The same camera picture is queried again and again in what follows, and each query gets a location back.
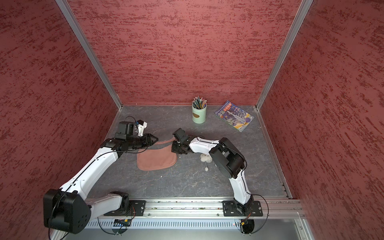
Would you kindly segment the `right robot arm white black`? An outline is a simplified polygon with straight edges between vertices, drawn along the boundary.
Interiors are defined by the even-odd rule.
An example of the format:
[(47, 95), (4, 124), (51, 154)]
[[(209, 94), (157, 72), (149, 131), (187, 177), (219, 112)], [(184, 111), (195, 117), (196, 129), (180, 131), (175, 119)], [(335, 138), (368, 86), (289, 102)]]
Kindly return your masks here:
[(230, 180), (236, 208), (244, 214), (251, 208), (254, 198), (249, 192), (245, 179), (247, 161), (241, 152), (227, 138), (206, 140), (199, 136), (187, 135), (181, 128), (173, 136), (172, 152), (176, 154), (199, 153), (212, 158), (220, 172)]

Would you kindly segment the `pink suede shoulder bag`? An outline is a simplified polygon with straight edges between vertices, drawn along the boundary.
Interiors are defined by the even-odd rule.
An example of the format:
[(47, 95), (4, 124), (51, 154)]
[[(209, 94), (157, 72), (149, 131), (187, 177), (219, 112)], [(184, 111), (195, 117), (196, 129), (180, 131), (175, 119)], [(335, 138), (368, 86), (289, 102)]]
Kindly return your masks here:
[(172, 167), (177, 162), (177, 154), (172, 152), (172, 138), (157, 142), (157, 149), (148, 149), (137, 155), (137, 166), (142, 171), (156, 171)]

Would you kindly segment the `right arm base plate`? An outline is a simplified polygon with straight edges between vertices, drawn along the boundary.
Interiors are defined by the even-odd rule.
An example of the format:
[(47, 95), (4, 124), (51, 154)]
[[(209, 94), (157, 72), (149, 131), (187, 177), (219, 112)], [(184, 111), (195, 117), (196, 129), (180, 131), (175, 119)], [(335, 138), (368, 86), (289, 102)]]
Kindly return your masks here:
[(263, 210), (260, 201), (253, 201), (249, 206), (241, 205), (235, 200), (222, 201), (225, 217), (262, 217)]

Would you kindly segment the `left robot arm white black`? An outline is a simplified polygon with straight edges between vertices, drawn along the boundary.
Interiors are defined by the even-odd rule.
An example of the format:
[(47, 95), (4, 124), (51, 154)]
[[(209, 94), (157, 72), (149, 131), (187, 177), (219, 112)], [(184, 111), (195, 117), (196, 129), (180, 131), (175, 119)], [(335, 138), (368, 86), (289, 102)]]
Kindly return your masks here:
[(105, 214), (127, 215), (132, 211), (129, 195), (114, 191), (104, 197), (88, 197), (104, 172), (124, 153), (139, 154), (159, 139), (144, 132), (147, 123), (123, 121), (113, 138), (106, 139), (92, 159), (59, 189), (43, 197), (44, 225), (49, 230), (80, 233), (89, 221)]

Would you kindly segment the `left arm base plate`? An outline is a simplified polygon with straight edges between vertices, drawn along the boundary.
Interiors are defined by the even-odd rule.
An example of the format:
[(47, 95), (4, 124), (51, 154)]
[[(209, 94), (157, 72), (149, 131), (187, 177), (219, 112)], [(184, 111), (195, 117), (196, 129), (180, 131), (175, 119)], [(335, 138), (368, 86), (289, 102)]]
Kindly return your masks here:
[(114, 217), (114, 216), (142, 217), (144, 215), (146, 203), (147, 202), (144, 200), (129, 200), (129, 203), (125, 203), (119, 209), (110, 211), (104, 214), (104, 216), (106, 217)]

